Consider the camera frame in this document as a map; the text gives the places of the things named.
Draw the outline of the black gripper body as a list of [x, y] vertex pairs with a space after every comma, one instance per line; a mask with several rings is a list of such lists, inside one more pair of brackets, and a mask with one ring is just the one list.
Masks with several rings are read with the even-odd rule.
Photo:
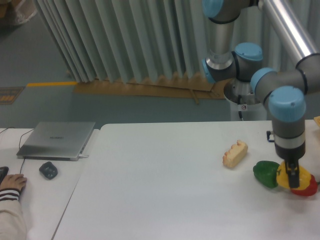
[[306, 152], [306, 143], [304, 142], [299, 147], [295, 148], [283, 148], [277, 144], [275, 145], [276, 154], [283, 160], [299, 160], [301, 159]]

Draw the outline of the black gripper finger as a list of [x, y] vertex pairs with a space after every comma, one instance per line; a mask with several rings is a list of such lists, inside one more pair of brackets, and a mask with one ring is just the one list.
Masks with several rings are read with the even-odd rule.
[[285, 170], [288, 176], [288, 184], [290, 188], [298, 188], [300, 186], [300, 169], [297, 161], [286, 161]]

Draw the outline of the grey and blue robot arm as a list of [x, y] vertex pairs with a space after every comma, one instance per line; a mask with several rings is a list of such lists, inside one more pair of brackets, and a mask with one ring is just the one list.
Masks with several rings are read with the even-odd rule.
[[[295, 69], [277, 72], [261, 67], [262, 50], [252, 43], [231, 50], [235, 20], [241, 11], [256, 6], [269, 19]], [[204, 15], [217, 25], [206, 58], [204, 74], [211, 83], [234, 78], [249, 83], [272, 120], [276, 154], [284, 160], [291, 189], [303, 189], [299, 160], [306, 151], [305, 95], [320, 90], [320, 51], [287, 0], [204, 0]]]

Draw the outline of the striped cream sleeve forearm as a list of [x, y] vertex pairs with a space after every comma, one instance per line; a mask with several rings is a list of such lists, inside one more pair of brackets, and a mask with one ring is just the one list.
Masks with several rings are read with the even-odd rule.
[[26, 240], [27, 227], [19, 202], [20, 191], [5, 188], [0, 191], [0, 239]]

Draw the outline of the person's bare hand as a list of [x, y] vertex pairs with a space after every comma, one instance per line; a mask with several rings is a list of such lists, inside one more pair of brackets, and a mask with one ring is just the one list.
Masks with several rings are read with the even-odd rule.
[[15, 190], [21, 193], [26, 184], [27, 178], [23, 174], [9, 174], [2, 180], [0, 190]]

